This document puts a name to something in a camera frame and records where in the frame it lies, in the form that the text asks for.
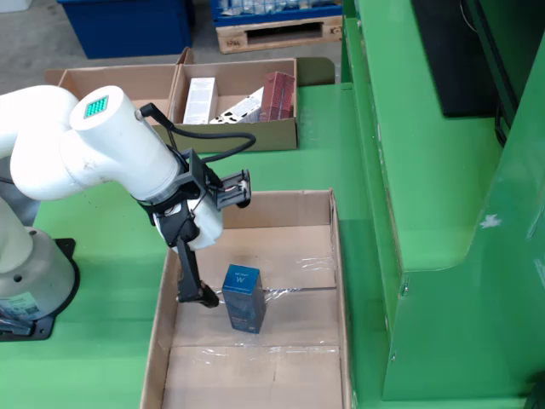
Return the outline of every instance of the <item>white box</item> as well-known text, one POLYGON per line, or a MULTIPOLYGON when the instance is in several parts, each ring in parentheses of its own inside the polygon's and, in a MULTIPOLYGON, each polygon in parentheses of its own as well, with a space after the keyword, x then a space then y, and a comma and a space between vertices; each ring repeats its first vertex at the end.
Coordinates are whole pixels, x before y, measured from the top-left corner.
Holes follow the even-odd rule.
POLYGON ((238 124, 259 122, 263 89, 259 88, 252 95, 241 100, 237 105, 227 109, 222 115, 210 121, 211 124, 238 124))
POLYGON ((184 124, 207 124, 214 116, 218 103, 215 78, 192 78, 187 93, 184 124))
POLYGON ((31 4, 32 0, 0 0, 0 13, 27 10, 31 4))

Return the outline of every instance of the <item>blue box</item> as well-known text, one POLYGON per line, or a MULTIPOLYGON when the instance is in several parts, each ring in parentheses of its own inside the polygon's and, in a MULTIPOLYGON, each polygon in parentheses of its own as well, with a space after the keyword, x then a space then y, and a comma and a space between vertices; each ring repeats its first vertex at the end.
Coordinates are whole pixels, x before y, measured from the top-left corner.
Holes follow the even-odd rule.
POLYGON ((192 0, 57 0, 88 58, 179 54, 191 47, 192 0))
POLYGON ((259 333, 266 310, 259 270, 231 264, 222 290, 232 328, 259 333))

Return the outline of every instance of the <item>blue product box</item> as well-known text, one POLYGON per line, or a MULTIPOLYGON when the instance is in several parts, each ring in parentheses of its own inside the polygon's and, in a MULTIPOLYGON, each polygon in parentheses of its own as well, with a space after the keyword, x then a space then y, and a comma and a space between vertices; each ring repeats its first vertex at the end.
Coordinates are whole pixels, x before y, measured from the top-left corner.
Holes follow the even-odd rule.
POLYGON ((258 334, 266 310, 259 270, 231 264, 222 290, 232 328, 258 334))

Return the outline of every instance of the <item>white sticker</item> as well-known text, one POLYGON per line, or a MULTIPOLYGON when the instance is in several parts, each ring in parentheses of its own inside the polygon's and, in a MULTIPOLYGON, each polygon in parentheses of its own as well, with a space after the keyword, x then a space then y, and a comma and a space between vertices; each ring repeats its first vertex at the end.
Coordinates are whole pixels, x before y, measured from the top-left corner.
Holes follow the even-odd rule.
POLYGON ((30 320, 34 320, 40 314, 40 308, 30 292, 10 298, 0 298, 0 310, 6 315, 30 320))

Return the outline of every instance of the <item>green machine housing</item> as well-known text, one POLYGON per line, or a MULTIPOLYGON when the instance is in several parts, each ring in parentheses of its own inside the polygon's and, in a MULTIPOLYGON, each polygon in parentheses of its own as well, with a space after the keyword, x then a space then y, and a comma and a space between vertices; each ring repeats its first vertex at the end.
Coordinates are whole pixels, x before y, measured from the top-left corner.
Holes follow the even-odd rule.
POLYGON ((501 149, 493 118, 442 116, 409 1, 343 7, 389 340, 382 399, 525 395, 545 370, 545 41, 527 81, 513 77, 501 149))

